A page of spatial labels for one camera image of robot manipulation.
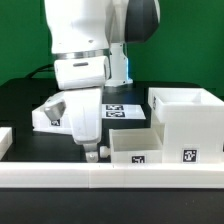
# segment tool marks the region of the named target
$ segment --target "white container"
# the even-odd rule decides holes
[[[151,128],[110,130],[112,163],[161,163],[162,144]]]
[[[223,101],[204,89],[150,88],[148,102],[164,163],[222,161]]]

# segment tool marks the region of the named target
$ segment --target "green background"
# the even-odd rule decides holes
[[[160,0],[160,7],[153,37],[128,45],[130,76],[196,83],[223,97],[224,1]],[[43,0],[1,1],[0,16],[0,84],[53,62]]]

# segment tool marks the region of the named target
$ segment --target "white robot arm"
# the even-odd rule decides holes
[[[58,120],[67,108],[74,141],[84,146],[87,161],[96,162],[110,48],[146,41],[158,27],[158,0],[45,0],[45,9],[63,90],[47,100],[45,113]]]

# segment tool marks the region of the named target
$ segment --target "black table surface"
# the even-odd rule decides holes
[[[140,104],[146,120],[103,121],[110,128],[150,127],[148,87],[190,83],[135,82],[132,90],[105,93],[105,104]],[[53,79],[13,79],[0,87],[0,127],[13,127],[2,162],[85,162],[71,136],[33,132],[31,111],[58,91]],[[0,223],[224,223],[222,189],[0,189]]]

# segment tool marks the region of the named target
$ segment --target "black cable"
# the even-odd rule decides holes
[[[29,74],[27,74],[25,76],[25,78],[31,79],[38,72],[52,72],[54,70],[49,69],[49,68],[53,68],[53,67],[54,67],[53,64],[48,64],[48,65],[41,66],[41,67],[35,69],[34,71],[30,72]]]

